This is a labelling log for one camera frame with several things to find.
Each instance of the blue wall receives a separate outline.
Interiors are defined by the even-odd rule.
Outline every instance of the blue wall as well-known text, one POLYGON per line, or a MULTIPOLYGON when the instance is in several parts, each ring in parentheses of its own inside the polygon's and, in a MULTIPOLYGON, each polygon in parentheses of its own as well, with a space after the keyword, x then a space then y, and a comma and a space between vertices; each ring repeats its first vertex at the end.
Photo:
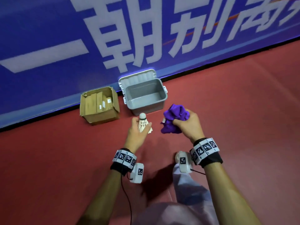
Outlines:
POLYGON ((0 0, 0 127, 300 35, 300 0, 0 0))

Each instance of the gray plastic bin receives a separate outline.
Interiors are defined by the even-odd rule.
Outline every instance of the gray plastic bin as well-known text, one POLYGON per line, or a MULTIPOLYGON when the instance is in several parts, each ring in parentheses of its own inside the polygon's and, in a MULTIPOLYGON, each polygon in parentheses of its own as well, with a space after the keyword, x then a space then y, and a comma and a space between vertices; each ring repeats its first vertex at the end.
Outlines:
POLYGON ((167 99, 167 89, 154 70, 139 72, 122 77, 119 85, 124 95, 124 103, 135 116, 163 109, 167 99))

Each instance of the black baseboard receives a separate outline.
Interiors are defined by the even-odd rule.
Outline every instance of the black baseboard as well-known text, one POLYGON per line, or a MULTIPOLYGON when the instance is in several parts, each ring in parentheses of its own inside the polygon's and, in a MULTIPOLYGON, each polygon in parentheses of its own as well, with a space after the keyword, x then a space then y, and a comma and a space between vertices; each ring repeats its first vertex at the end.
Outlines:
MULTIPOLYGON (((227 62, 230 62, 230 61, 234 61, 234 60, 237 60, 237 59, 240 59, 240 58, 244 58, 244 57, 249 56, 249 55, 257 54, 257 53, 260 53, 262 51, 271 50, 273 48, 276 48, 276 47, 279 47, 279 46, 282 46, 282 45, 285 45, 285 44, 288 44, 288 43, 292 43, 292 42, 295 42, 295 41, 298 41, 298 40, 300 40, 300 36, 296 37, 294 39, 290 39, 290 40, 287 40, 287 41, 284 41, 284 42, 280 42, 280 43, 277 43, 277 44, 274 44, 274 45, 271 45, 271 46, 267 46, 267 47, 264 47, 264 48, 261 48, 261 49, 257 49, 257 50, 250 51, 250 52, 247 52, 247 53, 244 53, 244 54, 240 54, 240 55, 237 55, 237 56, 229 57, 227 59, 223 59, 223 60, 216 61, 216 62, 213 62, 213 63, 210 63, 210 64, 206 64, 206 65, 200 66, 198 68, 194 68, 194 69, 191 69, 191 70, 180 72, 178 74, 167 76, 167 77, 162 78, 161 80, 162 80, 162 82, 166 82, 168 80, 172 80, 172 79, 184 76, 184 75, 188 75, 188 74, 195 73, 195 72, 198 72, 198 71, 201 71, 201 70, 204 70, 204 69, 208 69, 208 68, 220 65, 220 64, 224 64, 224 63, 227 63, 227 62)), ((118 96, 121 96, 122 91, 118 91, 117 94, 118 94, 118 96)), ((79 104, 76 104, 74 106, 63 108, 63 109, 60 109, 60 110, 57 110, 57 111, 54 111, 54 112, 51 112, 51 113, 47 113, 47 114, 38 116, 38 117, 33 117, 31 119, 21 121, 21 122, 18 122, 18 123, 0 128, 0 132, 8 131, 8 130, 11 130, 11 129, 14 129, 14 128, 17 128, 17 127, 35 122, 35 121, 40 121, 40 120, 43 120, 43 119, 46 119, 46 118, 49 118, 49 117, 53 117, 53 116, 56 116, 56 115, 59 115, 59 114, 62 114, 62 113, 66 113, 66 112, 78 109, 78 108, 79 108, 79 104)))

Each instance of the person's left hand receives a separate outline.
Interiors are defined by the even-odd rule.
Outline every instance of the person's left hand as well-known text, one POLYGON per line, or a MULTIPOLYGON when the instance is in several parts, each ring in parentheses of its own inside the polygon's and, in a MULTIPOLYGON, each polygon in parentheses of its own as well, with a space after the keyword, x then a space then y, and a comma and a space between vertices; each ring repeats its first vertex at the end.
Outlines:
POLYGON ((145 126, 143 132, 139 131, 138 125, 139 125, 139 118, 134 117, 132 119, 132 125, 128 130, 127 139, 124 144, 124 148, 129 149, 133 154, 144 143, 146 136, 151 129, 152 122, 150 122, 145 126))

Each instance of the storage box lid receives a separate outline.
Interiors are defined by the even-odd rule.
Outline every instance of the storage box lid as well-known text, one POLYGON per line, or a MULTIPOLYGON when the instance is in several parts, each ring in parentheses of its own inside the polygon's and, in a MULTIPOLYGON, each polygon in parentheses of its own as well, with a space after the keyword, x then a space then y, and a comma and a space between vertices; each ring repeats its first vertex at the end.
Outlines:
POLYGON ((130 85, 136 85, 145 81, 156 79, 156 71, 153 69, 138 72, 129 76, 124 76, 119 79, 118 83, 122 89, 122 93, 125 96, 125 88, 130 85))

